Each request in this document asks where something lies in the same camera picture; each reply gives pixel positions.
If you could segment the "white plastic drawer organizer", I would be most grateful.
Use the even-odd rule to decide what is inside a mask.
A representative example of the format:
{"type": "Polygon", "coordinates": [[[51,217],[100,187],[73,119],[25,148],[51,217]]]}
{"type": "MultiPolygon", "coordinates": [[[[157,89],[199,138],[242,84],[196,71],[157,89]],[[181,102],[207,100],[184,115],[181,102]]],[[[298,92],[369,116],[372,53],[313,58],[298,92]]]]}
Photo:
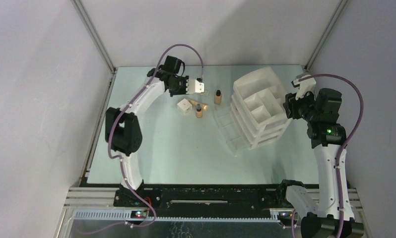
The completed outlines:
{"type": "Polygon", "coordinates": [[[271,67],[254,70],[233,83],[232,117],[250,150],[279,140],[291,120],[283,103],[288,91],[271,67]]]}

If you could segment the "clear acrylic drawer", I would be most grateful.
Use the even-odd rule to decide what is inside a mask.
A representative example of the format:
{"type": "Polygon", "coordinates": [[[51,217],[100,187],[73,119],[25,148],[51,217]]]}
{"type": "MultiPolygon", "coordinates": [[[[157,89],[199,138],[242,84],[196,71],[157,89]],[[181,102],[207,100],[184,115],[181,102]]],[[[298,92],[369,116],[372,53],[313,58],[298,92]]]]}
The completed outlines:
{"type": "Polygon", "coordinates": [[[233,156],[237,156],[247,148],[240,127],[234,117],[230,106],[222,107],[216,105],[213,110],[214,120],[220,133],[221,140],[233,156]]]}

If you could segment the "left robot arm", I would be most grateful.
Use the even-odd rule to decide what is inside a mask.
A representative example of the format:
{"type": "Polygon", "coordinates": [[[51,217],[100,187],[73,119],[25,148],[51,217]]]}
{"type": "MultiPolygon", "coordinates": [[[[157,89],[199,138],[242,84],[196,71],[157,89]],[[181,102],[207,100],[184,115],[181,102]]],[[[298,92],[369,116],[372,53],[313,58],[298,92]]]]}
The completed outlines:
{"type": "Polygon", "coordinates": [[[140,190],[143,178],[139,171],[137,151],[142,144],[140,118],[152,103],[163,93],[171,97],[185,95],[188,91],[189,76],[179,74],[185,63],[176,57],[167,56],[164,63],[152,68],[132,99],[119,108],[109,107],[105,113],[105,140],[110,151],[120,160],[123,176],[122,186],[129,189],[125,200],[131,206],[144,202],[144,192],[140,190]]]}

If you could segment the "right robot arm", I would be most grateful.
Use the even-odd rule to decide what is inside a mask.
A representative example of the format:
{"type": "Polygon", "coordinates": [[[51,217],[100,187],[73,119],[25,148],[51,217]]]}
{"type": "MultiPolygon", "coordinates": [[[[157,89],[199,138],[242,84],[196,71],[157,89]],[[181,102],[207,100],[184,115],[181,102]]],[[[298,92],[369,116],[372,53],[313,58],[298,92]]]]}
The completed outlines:
{"type": "Polygon", "coordinates": [[[293,206],[301,217],[300,232],[304,238],[361,238],[364,225],[355,221],[348,197],[345,176],[347,139],[343,126],[337,123],[342,94],[323,88],[318,95],[306,92],[302,97],[289,93],[283,104],[289,119],[304,119],[311,140],[319,174],[319,201],[308,195],[303,185],[292,182],[276,194],[282,207],[293,206]]]}

